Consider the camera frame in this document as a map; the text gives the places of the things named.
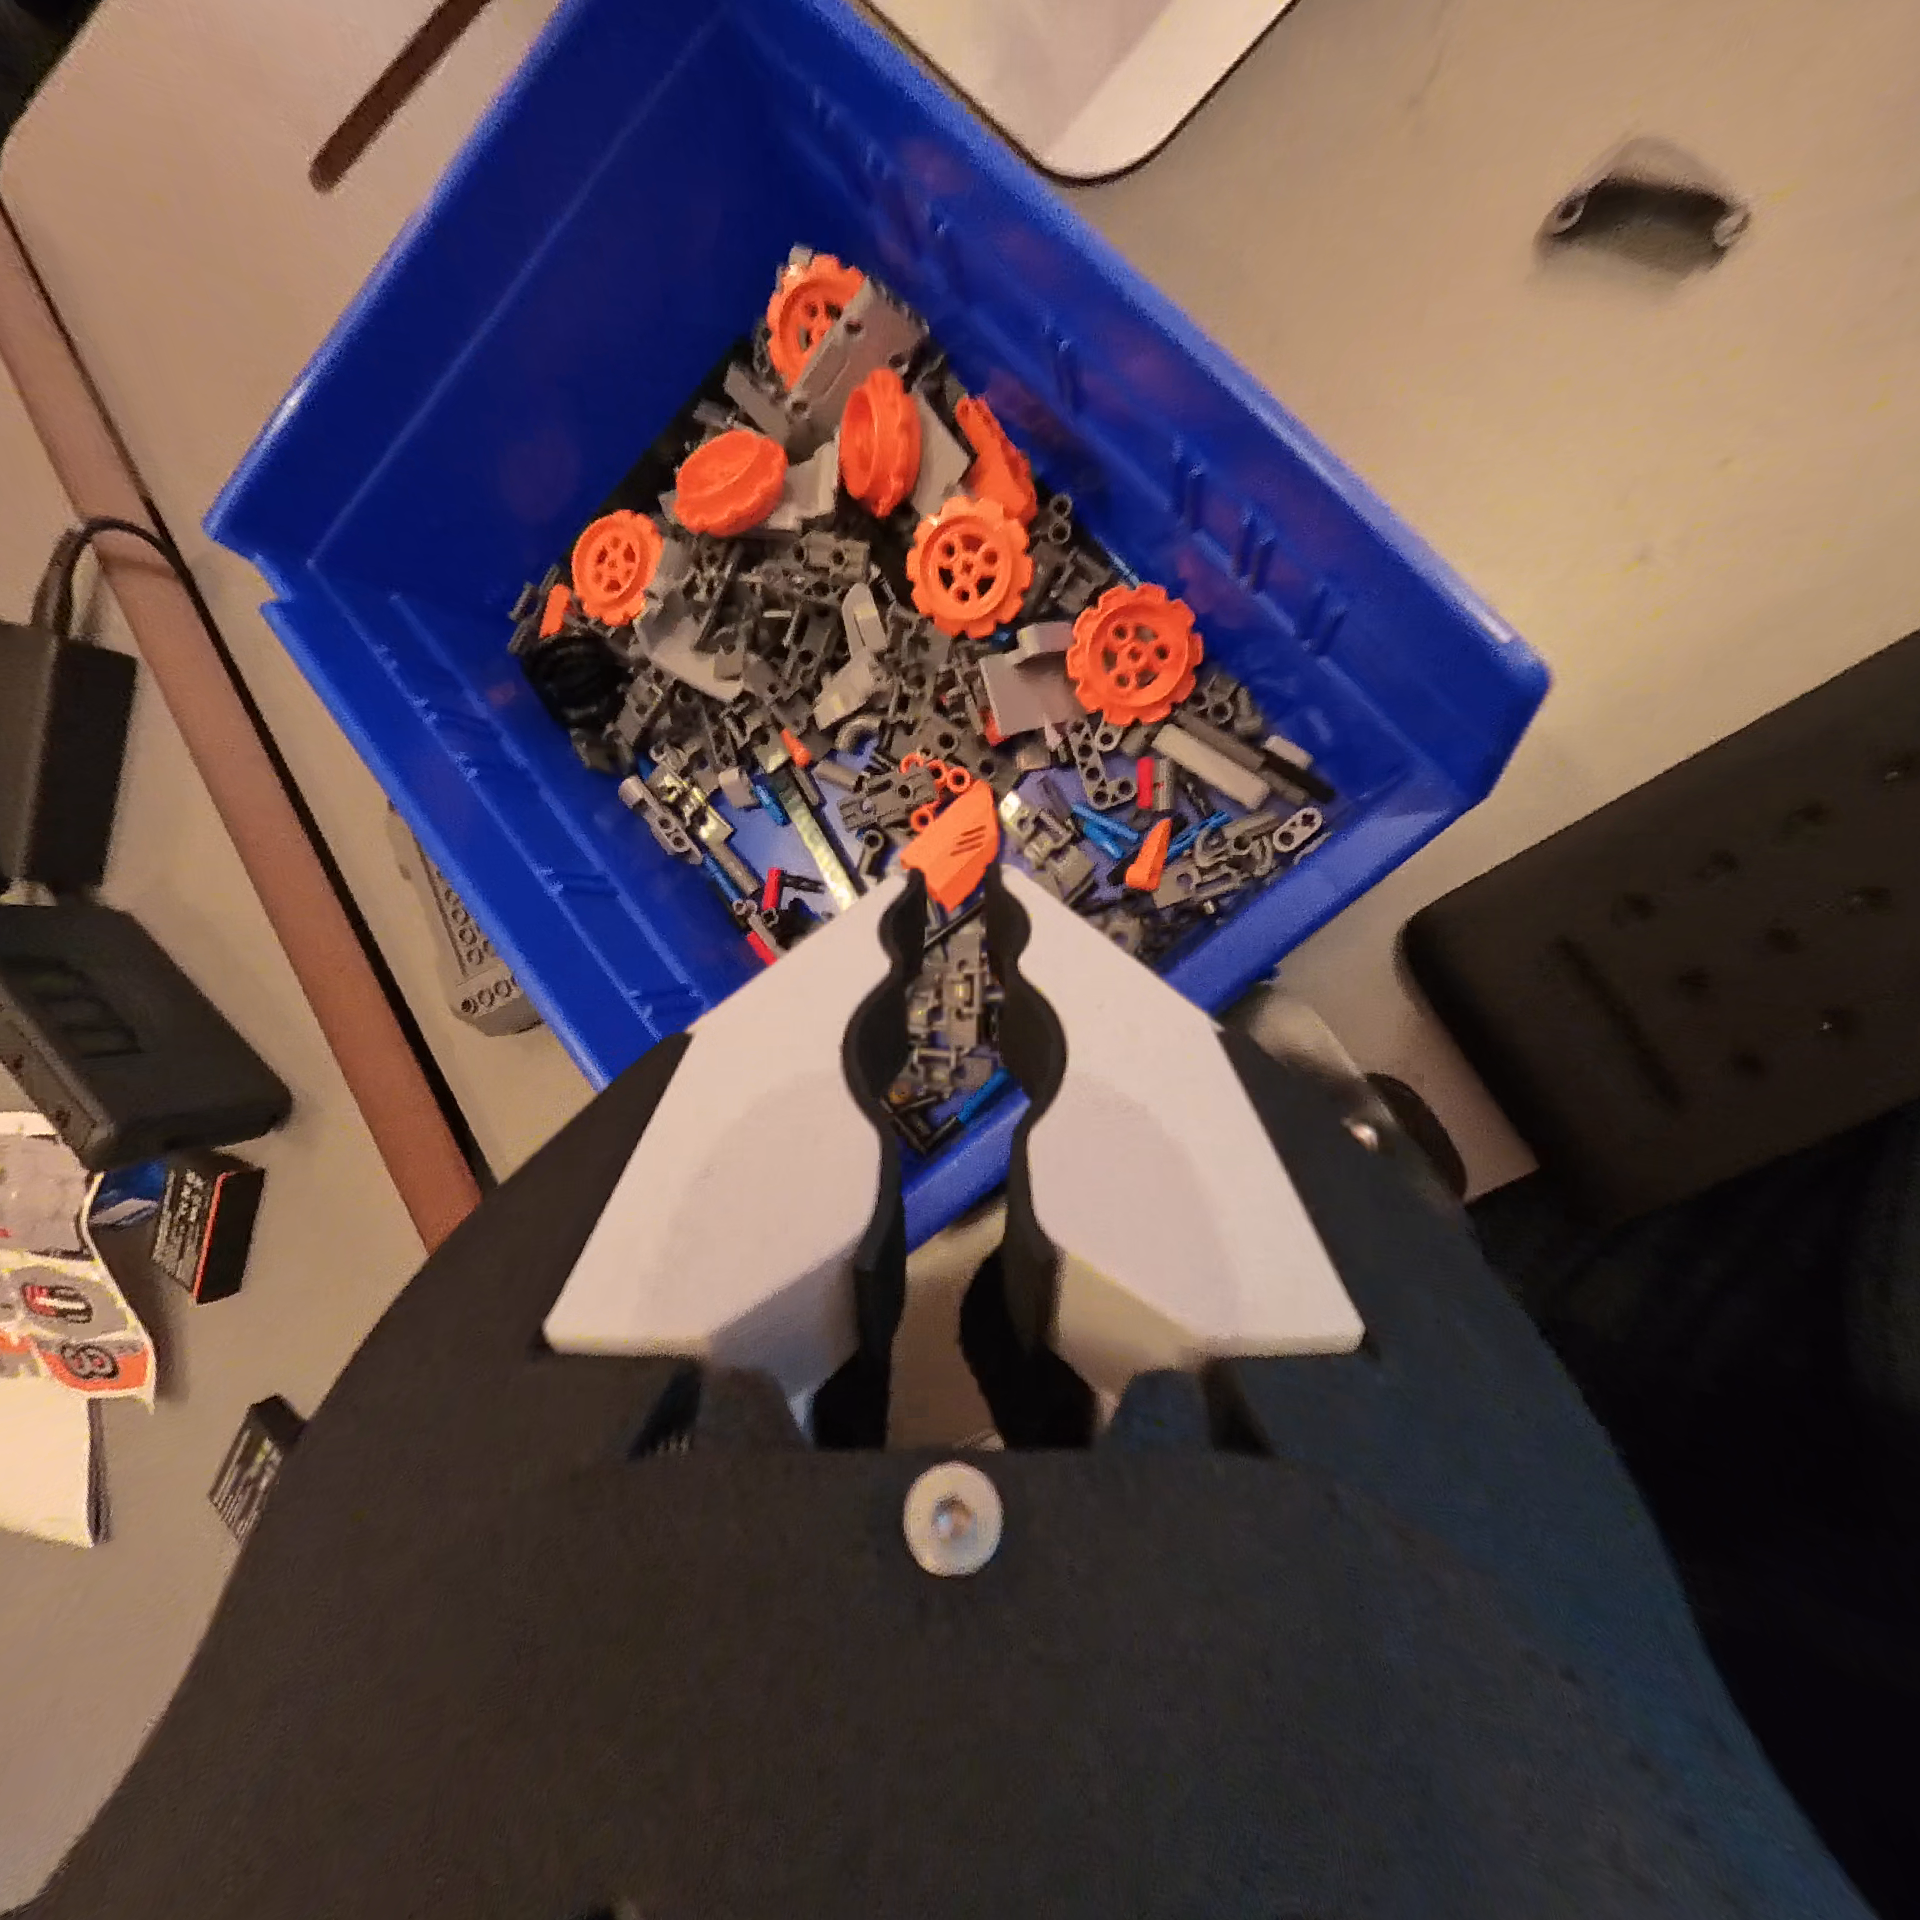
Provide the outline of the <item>black toy wheel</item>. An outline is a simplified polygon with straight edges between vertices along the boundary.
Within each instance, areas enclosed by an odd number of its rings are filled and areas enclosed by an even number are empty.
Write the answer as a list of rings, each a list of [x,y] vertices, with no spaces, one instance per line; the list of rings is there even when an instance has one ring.
[[[520,650],[520,668],[566,730],[608,730],[626,703],[626,660],[599,627],[535,632]]]

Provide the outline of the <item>orange sprocket wheel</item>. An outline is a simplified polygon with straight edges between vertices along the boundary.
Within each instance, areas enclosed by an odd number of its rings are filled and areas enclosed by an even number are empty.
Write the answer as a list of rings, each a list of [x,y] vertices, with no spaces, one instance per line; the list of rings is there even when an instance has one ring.
[[[769,300],[769,358],[783,389],[793,389],[809,358],[861,295],[866,275],[829,252],[782,268]]]
[[[634,621],[656,582],[666,539],[637,509],[614,509],[593,520],[572,545],[572,596],[581,612],[606,627]]]
[[[1033,586],[1028,530],[996,500],[951,496],[904,554],[914,607],[949,637],[1008,627]]]
[[[745,535],[782,507],[789,451],[756,427],[715,432],[674,480],[674,516],[695,535]]]
[[[1161,585],[1118,585],[1074,617],[1065,673],[1080,709],[1153,726],[1188,697],[1203,660],[1188,599]]]

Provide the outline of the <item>large orange wheel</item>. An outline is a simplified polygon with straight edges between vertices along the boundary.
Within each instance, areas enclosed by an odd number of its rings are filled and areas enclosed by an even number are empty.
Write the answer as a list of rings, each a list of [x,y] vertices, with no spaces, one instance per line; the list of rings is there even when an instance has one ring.
[[[844,494],[879,520],[917,488],[923,427],[917,401],[891,365],[873,368],[846,399],[836,434]]]

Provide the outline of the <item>small orange slotted panel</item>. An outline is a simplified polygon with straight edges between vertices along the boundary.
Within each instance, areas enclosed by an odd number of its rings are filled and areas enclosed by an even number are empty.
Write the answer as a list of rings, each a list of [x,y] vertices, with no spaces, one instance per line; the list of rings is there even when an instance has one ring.
[[[955,914],[983,887],[1001,857],[1001,805],[991,784],[974,781],[917,829],[897,864],[920,875],[929,898]]]

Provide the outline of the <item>black power adapter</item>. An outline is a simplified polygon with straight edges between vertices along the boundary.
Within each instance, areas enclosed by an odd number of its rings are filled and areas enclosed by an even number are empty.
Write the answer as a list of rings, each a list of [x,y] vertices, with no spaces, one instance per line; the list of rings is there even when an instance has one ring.
[[[3,881],[103,885],[135,693],[135,655],[3,624]]]

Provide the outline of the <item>dark grey long beam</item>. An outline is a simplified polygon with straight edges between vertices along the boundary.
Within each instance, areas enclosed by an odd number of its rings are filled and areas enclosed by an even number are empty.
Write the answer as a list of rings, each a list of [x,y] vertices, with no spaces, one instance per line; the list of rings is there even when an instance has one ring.
[[[448,1012],[485,1039],[543,1028],[543,1012],[397,805],[386,829],[399,875],[417,902]]]

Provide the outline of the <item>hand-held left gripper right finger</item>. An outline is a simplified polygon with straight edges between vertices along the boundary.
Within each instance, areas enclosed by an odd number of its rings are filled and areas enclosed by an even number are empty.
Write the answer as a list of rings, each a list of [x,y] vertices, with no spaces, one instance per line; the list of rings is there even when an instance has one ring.
[[[1362,1313],[1225,1028],[1018,868],[986,875],[1024,1090],[986,1265],[1002,1447],[1089,1447],[1146,1374],[1349,1357]]]

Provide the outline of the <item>pile of grey toy parts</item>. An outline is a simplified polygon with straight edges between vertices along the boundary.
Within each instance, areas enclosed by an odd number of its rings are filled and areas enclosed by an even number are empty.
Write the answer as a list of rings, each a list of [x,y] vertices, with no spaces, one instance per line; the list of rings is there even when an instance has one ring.
[[[1080,709],[1065,673],[1074,617],[1106,586],[1153,582],[1118,561],[1033,459],[1039,513],[1018,617],[983,641],[938,629],[913,599],[904,554],[974,464],[955,401],[991,396],[962,381],[923,316],[870,275],[793,389],[770,368],[766,316],[606,509],[646,513],[666,539],[643,611],[622,627],[584,617],[568,549],[523,586],[511,641],[520,662],[535,632],[599,627],[624,652],[619,722],[566,734],[589,771],[622,784],[660,853],[706,868],[760,963],[901,871],[909,839],[974,781],[996,794],[1001,863],[1153,966],[1329,831],[1336,784],[1210,646],[1197,690],[1162,722],[1115,726]],[[888,520],[853,504],[836,470],[846,399],[879,365],[901,373],[923,427],[917,488]],[[1018,445],[1008,415],[991,409]],[[745,535],[685,533],[676,470],[738,423],[789,451],[782,507]],[[917,1159],[1008,1086],[983,898],[986,881],[955,914],[929,898],[904,1066],[885,1090]]]

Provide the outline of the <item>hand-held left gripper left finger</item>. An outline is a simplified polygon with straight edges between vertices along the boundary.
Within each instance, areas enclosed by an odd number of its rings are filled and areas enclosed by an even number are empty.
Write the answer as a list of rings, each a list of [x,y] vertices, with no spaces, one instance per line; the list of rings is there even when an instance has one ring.
[[[550,1348],[759,1372],[817,1444],[885,1444],[904,1198],[882,1097],[909,986],[895,875],[685,1028]]]

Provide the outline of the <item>white paper sheet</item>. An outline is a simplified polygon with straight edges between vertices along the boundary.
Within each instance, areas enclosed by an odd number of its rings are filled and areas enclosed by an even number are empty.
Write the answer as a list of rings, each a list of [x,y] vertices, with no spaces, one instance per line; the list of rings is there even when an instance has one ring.
[[[91,1402],[47,1379],[7,1379],[3,1533],[94,1548],[103,1532]]]

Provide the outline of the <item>printed sticker sheet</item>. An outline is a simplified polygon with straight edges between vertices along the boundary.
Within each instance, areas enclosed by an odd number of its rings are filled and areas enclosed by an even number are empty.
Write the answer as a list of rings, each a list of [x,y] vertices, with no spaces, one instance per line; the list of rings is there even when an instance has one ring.
[[[3,1245],[3,1383],[156,1402],[156,1345],[97,1260]]]

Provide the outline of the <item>black perforated mat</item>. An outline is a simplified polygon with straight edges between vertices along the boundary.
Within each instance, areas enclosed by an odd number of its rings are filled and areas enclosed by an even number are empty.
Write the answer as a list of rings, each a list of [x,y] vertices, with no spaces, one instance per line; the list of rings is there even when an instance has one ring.
[[[1916,1100],[1916,637],[1418,912],[1410,984],[1616,1225]]]

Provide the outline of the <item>small grey curved panel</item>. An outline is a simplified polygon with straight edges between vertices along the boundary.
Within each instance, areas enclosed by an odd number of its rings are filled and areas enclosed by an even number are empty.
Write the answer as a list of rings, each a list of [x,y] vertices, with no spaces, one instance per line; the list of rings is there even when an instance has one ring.
[[[1714,268],[1752,231],[1755,201],[1670,138],[1606,150],[1547,204],[1540,252],[1603,252],[1655,275]]]

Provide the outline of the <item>small black box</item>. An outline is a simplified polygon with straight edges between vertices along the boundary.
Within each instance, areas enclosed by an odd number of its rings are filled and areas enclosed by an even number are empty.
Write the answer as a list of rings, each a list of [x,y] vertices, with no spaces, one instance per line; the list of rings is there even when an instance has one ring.
[[[251,1539],[305,1430],[307,1416],[286,1394],[269,1394],[241,1412],[207,1493],[235,1548],[244,1548]]]
[[[233,1299],[244,1284],[269,1171],[223,1149],[181,1149],[163,1171],[154,1272],[192,1304]]]

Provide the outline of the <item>orange toy panel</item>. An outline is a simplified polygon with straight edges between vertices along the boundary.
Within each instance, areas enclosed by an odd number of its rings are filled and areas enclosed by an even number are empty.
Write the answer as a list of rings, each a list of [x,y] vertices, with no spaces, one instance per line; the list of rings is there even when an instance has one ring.
[[[1033,480],[1028,457],[1008,439],[986,399],[962,396],[955,401],[955,421],[965,439],[974,448],[965,494],[991,500],[1012,522],[1028,524],[1039,513],[1039,488]]]

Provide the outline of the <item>blue tagged parts bin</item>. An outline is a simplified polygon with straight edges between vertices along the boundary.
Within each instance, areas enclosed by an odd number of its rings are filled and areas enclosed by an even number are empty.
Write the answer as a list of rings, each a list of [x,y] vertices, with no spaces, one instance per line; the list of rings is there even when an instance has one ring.
[[[1184,997],[1229,1009],[1498,784],[1547,662],[895,41],[844,4],[566,4],[207,533],[594,1086],[760,963],[539,709],[511,607],[790,245],[901,295],[1334,781]]]

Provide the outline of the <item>black flat case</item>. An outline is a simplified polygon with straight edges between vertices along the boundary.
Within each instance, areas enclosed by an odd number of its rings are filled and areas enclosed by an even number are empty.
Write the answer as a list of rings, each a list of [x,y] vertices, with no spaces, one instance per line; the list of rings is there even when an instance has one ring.
[[[126,912],[3,907],[3,1071],[91,1171],[226,1149],[294,1095]]]

